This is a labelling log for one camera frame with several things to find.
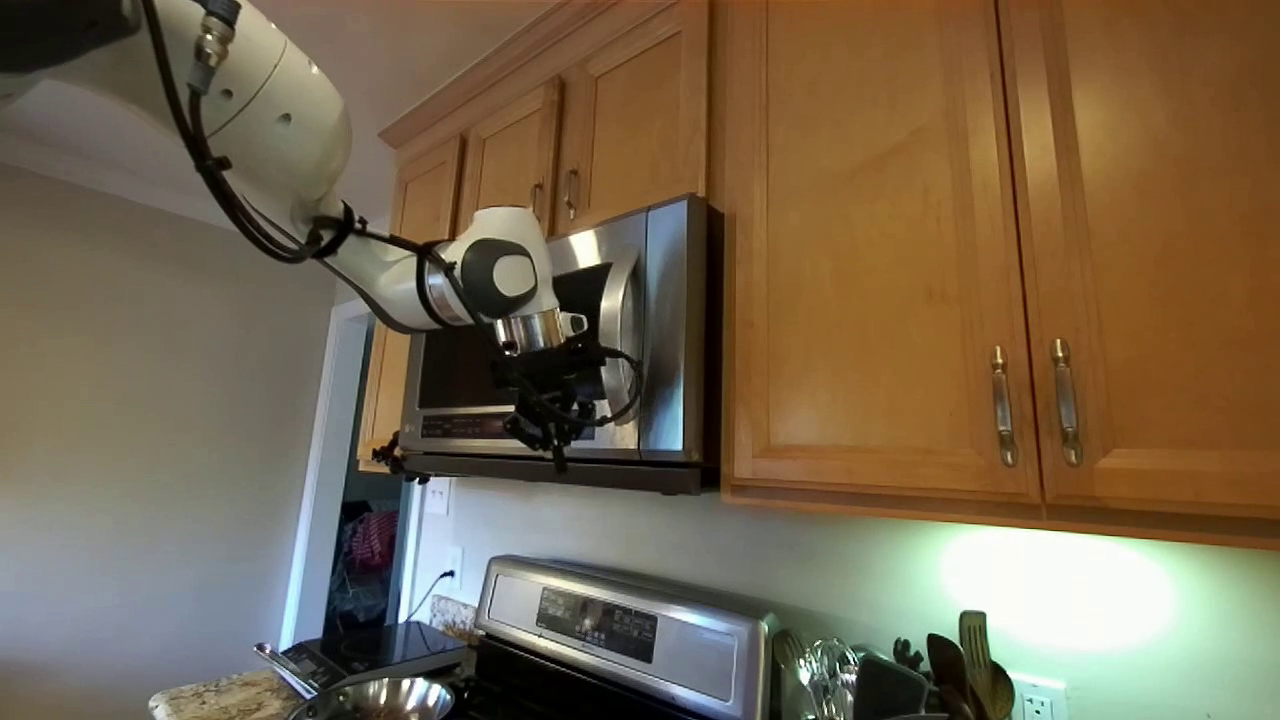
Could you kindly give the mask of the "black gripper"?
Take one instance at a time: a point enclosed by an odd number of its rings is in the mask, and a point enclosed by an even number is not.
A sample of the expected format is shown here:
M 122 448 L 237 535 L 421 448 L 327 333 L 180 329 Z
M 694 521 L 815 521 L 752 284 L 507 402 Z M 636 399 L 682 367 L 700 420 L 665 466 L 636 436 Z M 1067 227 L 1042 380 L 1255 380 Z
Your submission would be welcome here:
M 556 471 L 570 466 L 570 442 L 595 425 L 592 389 L 599 380 L 599 345 L 581 313 L 539 313 L 496 324 L 501 383 L 518 392 L 503 427 Z

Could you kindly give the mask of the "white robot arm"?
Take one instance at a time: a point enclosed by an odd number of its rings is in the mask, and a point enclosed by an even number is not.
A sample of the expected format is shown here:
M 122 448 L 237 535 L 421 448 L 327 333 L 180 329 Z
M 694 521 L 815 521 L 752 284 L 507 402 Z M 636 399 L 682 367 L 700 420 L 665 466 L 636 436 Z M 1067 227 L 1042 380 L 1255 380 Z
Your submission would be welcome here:
M 375 230 L 346 195 L 351 115 L 254 0 L 0 0 L 0 75 L 81 82 L 161 121 L 224 220 L 276 263 L 323 263 L 396 333 L 490 324 L 503 432 L 565 466 L 599 425 L 605 353 L 551 287 L 532 208 L 475 208 L 454 239 Z

